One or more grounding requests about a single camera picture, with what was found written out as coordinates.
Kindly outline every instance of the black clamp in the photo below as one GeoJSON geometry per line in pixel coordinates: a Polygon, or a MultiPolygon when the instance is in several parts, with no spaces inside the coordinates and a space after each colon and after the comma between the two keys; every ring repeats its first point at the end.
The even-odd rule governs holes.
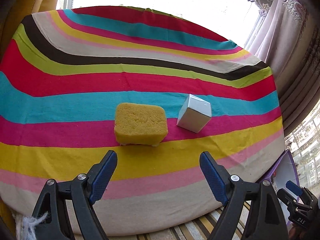
{"type": "Polygon", "coordinates": [[[303,204],[298,203],[298,201],[284,188],[278,190],[278,198],[287,206],[287,210],[290,213],[288,219],[292,223],[304,229],[308,229],[318,212],[318,199],[307,188],[299,187],[291,180],[289,180],[285,186],[296,196],[299,196],[303,202],[303,204]]]}
{"type": "Polygon", "coordinates": [[[79,174],[72,181],[57,183],[49,179],[38,198],[32,216],[48,212],[44,223],[36,226],[38,240],[75,240],[68,216],[66,200],[72,200],[76,218],[85,240],[108,240],[92,205],[102,195],[117,166],[117,155],[108,151],[100,163],[87,174],[79,174]]]}
{"type": "Polygon", "coordinates": [[[258,184],[230,175],[209,152],[201,153],[200,167],[216,200],[224,206],[209,240],[232,239],[244,201],[248,200],[251,206],[241,240],[289,239],[280,203],[268,180],[258,184]]]}
{"type": "MultiPolygon", "coordinates": [[[[32,214],[35,218],[46,212],[49,214],[43,223],[36,226],[37,239],[75,240],[66,206],[66,200],[72,200],[84,240],[108,240],[92,205],[102,198],[116,165],[116,153],[108,151],[87,174],[59,183],[49,179],[32,214]]],[[[251,183],[230,175],[208,152],[201,153],[200,167],[215,198],[225,207],[209,240],[232,239],[244,201],[248,200],[251,200],[251,207],[242,240],[288,239],[280,203],[269,181],[251,183]]]]}

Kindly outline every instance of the striped fabric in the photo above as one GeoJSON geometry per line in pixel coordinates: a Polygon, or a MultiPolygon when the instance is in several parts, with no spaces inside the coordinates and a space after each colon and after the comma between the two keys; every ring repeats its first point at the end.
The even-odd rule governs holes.
{"type": "MultiPolygon", "coordinates": [[[[240,240],[249,215],[250,205],[245,202],[232,240],[240,240]]],[[[223,207],[190,222],[157,232],[133,236],[108,236],[109,240],[207,240],[223,211],[223,207]]],[[[83,240],[76,235],[76,240],[83,240]]]]}
{"type": "Polygon", "coordinates": [[[47,179],[71,180],[109,149],[118,166],[95,204],[109,236],[202,216],[220,205],[199,168],[202,151],[255,181],[284,150],[271,69],[216,33],[150,9],[25,17],[0,65],[2,199],[31,214],[47,179]],[[212,105],[198,134],[176,126],[188,93],[212,105]],[[114,113],[122,102],[165,109],[169,133],[158,147],[116,142],[114,113]]]}

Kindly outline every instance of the black stripe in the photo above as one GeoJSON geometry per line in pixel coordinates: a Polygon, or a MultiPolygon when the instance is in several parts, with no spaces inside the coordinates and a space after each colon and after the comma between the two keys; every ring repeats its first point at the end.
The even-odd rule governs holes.
{"type": "Polygon", "coordinates": [[[195,219],[194,222],[196,222],[201,231],[204,233],[205,237],[208,239],[211,232],[207,230],[207,228],[204,226],[204,224],[202,224],[199,218],[195,219]]]}
{"type": "Polygon", "coordinates": [[[130,58],[130,57],[93,57],[93,56],[79,56],[67,54],[50,44],[47,39],[42,35],[32,15],[26,16],[22,21],[26,34],[32,44],[45,56],[52,61],[66,64],[66,65],[97,65],[97,64],[127,64],[127,65],[147,65],[167,67],[173,69],[193,71],[205,75],[210,75],[226,80],[237,80],[255,73],[267,67],[267,65],[260,61],[254,66],[243,66],[239,69],[233,70],[229,73],[218,73],[212,70],[207,70],[200,67],[190,66],[186,64],[170,62],[158,59],[147,58],[130,58]]]}
{"type": "Polygon", "coordinates": [[[180,240],[180,237],[178,236],[178,234],[177,234],[177,232],[176,232],[176,230],[175,230],[174,228],[170,228],[170,231],[171,231],[171,233],[174,234],[174,236],[175,236],[175,238],[176,238],[177,240],[180,240]]]}

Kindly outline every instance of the white cube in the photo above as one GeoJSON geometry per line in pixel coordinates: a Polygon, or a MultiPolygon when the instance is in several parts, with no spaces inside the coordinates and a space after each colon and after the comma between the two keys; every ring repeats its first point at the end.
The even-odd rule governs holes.
{"type": "Polygon", "coordinates": [[[179,111],[177,125],[198,133],[209,122],[211,117],[211,104],[189,94],[179,111]]]}

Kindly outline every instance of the yellow stripe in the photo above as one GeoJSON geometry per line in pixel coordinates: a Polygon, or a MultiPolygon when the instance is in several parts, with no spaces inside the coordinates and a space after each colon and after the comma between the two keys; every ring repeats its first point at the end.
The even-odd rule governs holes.
{"type": "Polygon", "coordinates": [[[188,230],[185,224],[179,225],[179,228],[186,240],[194,240],[193,236],[191,235],[190,231],[188,230]]]}
{"type": "Polygon", "coordinates": [[[242,88],[250,86],[272,74],[271,68],[267,67],[261,69],[248,76],[238,80],[226,80],[222,78],[213,77],[210,75],[200,74],[193,71],[186,71],[173,68],[145,66],[145,65],[126,65],[126,64],[99,64],[99,65],[65,65],[50,60],[43,55],[29,40],[25,33],[24,26],[19,25],[16,33],[13,36],[19,51],[23,58],[34,67],[38,68],[44,73],[50,75],[72,75],[85,73],[143,73],[143,74],[157,74],[165,76],[177,76],[183,78],[200,79],[203,81],[213,82],[235,88],[242,88]]]}
{"type": "Polygon", "coordinates": [[[150,50],[150,51],[156,51],[156,52],[170,53],[173,55],[180,55],[183,57],[189,57],[189,58],[204,60],[204,61],[210,61],[214,59],[230,60],[230,59],[243,57],[249,54],[248,51],[246,51],[245,49],[242,49],[237,53],[228,54],[228,55],[205,55],[205,54],[181,51],[177,49],[167,49],[167,48],[137,44],[137,43],[128,42],[128,41],[120,41],[120,40],[106,38],[99,35],[85,33],[85,32],[73,29],[60,18],[57,11],[49,11],[48,13],[51,15],[52,20],[55,22],[57,27],[60,28],[63,32],[67,33],[72,37],[81,38],[83,40],[91,41],[95,43],[108,44],[108,45],[121,47],[121,48],[144,49],[144,50],[150,50]]]}
{"type": "Polygon", "coordinates": [[[247,209],[247,210],[250,210],[250,205],[245,201],[243,206],[247,209]]]}
{"type": "Polygon", "coordinates": [[[154,176],[199,165],[199,155],[209,151],[215,159],[237,153],[282,129],[282,118],[245,130],[197,139],[169,141],[158,147],[128,145],[101,148],[12,146],[0,143],[0,169],[33,177],[71,180],[87,172],[112,149],[118,166],[112,180],[154,176]]]}
{"type": "Polygon", "coordinates": [[[213,225],[209,222],[209,220],[207,220],[205,216],[199,217],[199,220],[205,226],[205,228],[209,231],[209,233],[211,233],[213,230],[213,225]]]}

